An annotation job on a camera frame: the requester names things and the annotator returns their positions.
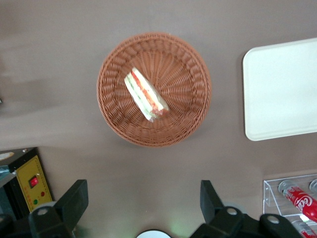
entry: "black mount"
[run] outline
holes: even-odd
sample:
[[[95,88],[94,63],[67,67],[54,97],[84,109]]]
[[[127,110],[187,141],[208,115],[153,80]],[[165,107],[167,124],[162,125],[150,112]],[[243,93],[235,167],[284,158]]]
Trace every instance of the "black mount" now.
[[[0,238],[71,238],[87,206],[87,181],[77,180],[53,207],[38,208],[17,221],[0,214]]]
[[[235,207],[225,207],[208,180],[201,182],[200,207],[206,223],[190,238],[301,238],[282,216],[264,214],[257,221]]]

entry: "red switch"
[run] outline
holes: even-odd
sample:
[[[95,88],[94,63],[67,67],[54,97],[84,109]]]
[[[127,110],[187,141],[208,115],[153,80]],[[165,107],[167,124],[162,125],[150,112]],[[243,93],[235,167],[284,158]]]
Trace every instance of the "red switch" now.
[[[39,183],[39,180],[36,176],[32,177],[30,180],[29,180],[29,184],[30,184],[30,187],[33,188],[35,185],[37,185]]]

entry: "clear acrylic rack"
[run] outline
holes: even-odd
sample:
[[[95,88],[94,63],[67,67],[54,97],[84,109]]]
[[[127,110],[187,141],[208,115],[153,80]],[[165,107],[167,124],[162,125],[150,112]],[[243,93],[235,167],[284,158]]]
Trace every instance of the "clear acrylic rack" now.
[[[263,213],[279,214],[286,217],[290,222],[302,220],[316,232],[317,223],[309,220],[306,216],[300,213],[300,211],[297,210],[297,208],[295,208],[293,204],[278,191],[279,184],[286,179],[292,180],[303,191],[317,200],[317,194],[311,192],[309,189],[309,184],[311,181],[317,179],[317,174],[264,180]]]

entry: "white tray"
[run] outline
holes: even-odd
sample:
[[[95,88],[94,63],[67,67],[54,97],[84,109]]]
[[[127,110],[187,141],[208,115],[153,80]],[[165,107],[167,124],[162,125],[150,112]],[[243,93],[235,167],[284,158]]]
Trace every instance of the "white tray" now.
[[[317,38],[249,50],[243,80],[250,140],[317,132]]]

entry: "plastic tray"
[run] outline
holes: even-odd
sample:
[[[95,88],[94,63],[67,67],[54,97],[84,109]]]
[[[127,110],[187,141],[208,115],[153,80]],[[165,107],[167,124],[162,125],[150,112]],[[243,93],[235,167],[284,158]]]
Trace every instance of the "plastic tray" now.
[[[251,49],[243,77],[250,140],[317,131],[317,38]]]
[[[286,217],[290,222],[302,220],[307,223],[315,232],[317,232],[317,223],[309,220],[294,205],[288,201],[279,191],[279,184],[290,179],[296,183],[303,191],[313,198],[317,199],[317,194],[309,190],[311,181],[317,179],[317,174],[279,178],[263,181],[263,213],[279,214]]]

